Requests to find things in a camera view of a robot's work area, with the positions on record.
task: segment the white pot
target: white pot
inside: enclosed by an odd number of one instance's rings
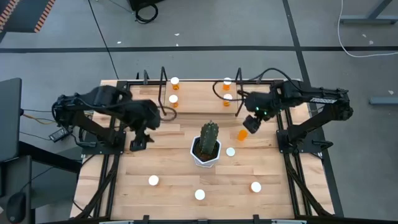
[[[206,162],[202,162],[199,158],[197,158],[197,156],[195,156],[194,155],[194,153],[193,153],[193,145],[195,144],[195,141],[197,140],[197,139],[199,139],[200,138],[200,136],[196,136],[196,137],[194,137],[193,138],[193,141],[192,141],[192,146],[191,146],[191,155],[193,156],[193,160],[195,161],[195,164],[196,165],[198,165],[198,166],[201,166],[201,167],[207,167],[207,168],[210,168],[210,167],[212,167],[216,162],[217,162],[217,160],[218,159],[220,159],[220,153],[221,153],[221,142],[219,141],[219,140],[217,140],[217,142],[218,142],[218,153],[217,153],[217,157],[216,158],[214,158],[214,159],[212,159],[212,160],[209,160],[209,161],[206,161]]]

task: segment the butcher block tabletop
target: butcher block tabletop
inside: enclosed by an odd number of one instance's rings
[[[103,80],[101,85],[116,86],[116,83],[117,80]],[[206,82],[202,85],[209,88]],[[150,99],[158,103],[158,85],[133,85],[130,91],[135,100]],[[244,85],[244,91],[268,92],[269,85]],[[310,117],[307,104],[290,111],[294,124]],[[162,122],[155,131],[147,130],[155,142],[148,143],[146,150],[137,152],[129,150],[134,133],[126,129],[126,144],[119,161],[111,219],[142,220],[144,215],[149,215],[151,220],[228,220],[252,219],[254,214],[261,219],[293,218],[284,157],[278,150],[275,134],[277,120],[273,118],[262,122],[256,134],[249,134],[244,141],[239,141],[238,133],[245,129],[242,122],[249,114],[244,106],[238,117],[219,113],[178,114],[175,120]],[[287,127],[284,114],[282,117]],[[110,117],[95,113],[93,120],[107,127]],[[218,140],[222,145],[221,155],[213,167],[199,167],[190,154],[190,147],[193,138],[200,135],[201,127],[210,120],[220,127]],[[228,147],[235,149],[233,157],[226,155]],[[321,160],[311,154],[301,154],[300,157],[308,189],[325,210],[333,213]],[[98,188],[102,161],[103,156],[96,155],[81,168],[75,202],[82,208]],[[157,186],[149,185],[151,175],[159,176]],[[259,193],[250,191],[252,182],[261,184]],[[198,189],[205,191],[205,199],[195,199]],[[107,191],[102,198],[100,215],[105,214]],[[303,214],[302,195],[298,187],[296,191],[300,213]],[[71,217],[79,213],[80,210],[73,206]]]

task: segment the cactus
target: cactus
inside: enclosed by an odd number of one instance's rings
[[[217,142],[218,125],[212,121],[203,125],[200,131],[199,146],[201,153],[211,155]]]

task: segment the concrete floor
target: concrete floor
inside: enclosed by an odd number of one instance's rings
[[[126,0],[114,0],[128,7]],[[344,14],[365,14],[377,0],[346,0]],[[340,1],[289,0],[301,46],[338,46],[336,26]],[[134,16],[108,0],[92,5],[109,47],[175,47],[219,45],[293,46],[282,1],[277,0],[166,0],[159,16],[140,25]],[[386,9],[393,14],[398,1]],[[151,9],[142,11],[142,16]],[[398,46],[398,25],[342,26],[342,41],[350,46]],[[38,34],[7,33],[0,48],[104,47],[87,0],[57,0]],[[353,52],[375,54],[378,52]],[[313,86],[346,88],[354,116],[324,127],[346,217],[398,220],[398,156],[395,137],[398,107],[371,106],[372,96],[398,93],[398,55],[351,58],[344,52],[304,52]],[[292,78],[302,78],[295,52],[288,51],[185,51],[113,52],[121,79],[134,79],[146,69],[151,78],[164,66],[168,76],[223,78],[236,74],[251,78],[276,67]],[[61,94],[88,92],[103,79],[115,79],[107,53],[0,54],[0,80],[21,77],[22,107],[47,110]],[[268,73],[267,78],[281,78]],[[49,114],[37,114],[49,118]],[[21,131],[48,136],[55,126],[40,126],[21,119]],[[21,135],[23,141],[60,152],[70,141],[53,144]],[[37,210],[37,222],[65,220],[70,200]]]

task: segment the white bottle cap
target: white bottle cap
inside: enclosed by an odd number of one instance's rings
[[[173,85],[176,85],[176,84],[178,84],[179,83],[179,79],[177,78],[177,77],[173,77],[171,80],[170,80],[170,83],[172,83]]]
[[[178,101],[178,96],[176,96],[176,95],[171,95],[171,96],[169,97],[169,101],[170,101],[170,103],[176,103],[176,102]]]
[[[224,78],[224,85],[230,85],[232,83],[231,78]]]
[[[251,184],[251,190],[255,193],[258,193],[261,191],[261,184],[259,182],[253,182]]]
[[[227,94],[224,94],[223,98],[226,99],[226,100],[232,100],[232,95],[227,93]]]
[[[195,198],[197,199],[197,200],[203,200],[203,199],[205,199],[205,191],[204,190],[202,190],[202,189],[199,189],[199,190],[197,190],[196,192],[195,192]]]
[[[234,156],[234,155],[235,155],[235,149],[232,148],[232,147],[227,148],[227,149],[226,149],[226,154],[227,154],[228,156]]]
[[[148,182],[152,186],[156,186],[159,183],[159,177],[156,175],[152,175],[149,177]]]

